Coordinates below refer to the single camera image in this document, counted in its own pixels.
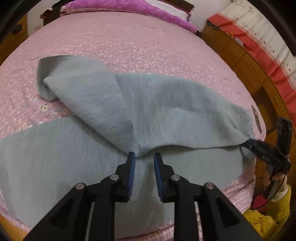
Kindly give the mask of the right hand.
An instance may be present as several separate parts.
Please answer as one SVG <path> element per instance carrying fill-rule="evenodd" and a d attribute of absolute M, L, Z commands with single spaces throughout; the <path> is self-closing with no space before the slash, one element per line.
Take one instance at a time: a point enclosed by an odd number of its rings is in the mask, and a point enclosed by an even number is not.
<path fill-rule="evenodd" d="M 266 168 L 264 176 L 263 176 L 263 185 L 264 186 L 269 186 L 271 184 L 271 181 L 278 181 L 278 188 L 279 192 L 282 192 L 287 189 L 287 176 L 284 173 L 277 173 L 273 177 L 271 177 L 271 173 L 269 173 L 268 168 Z"/>

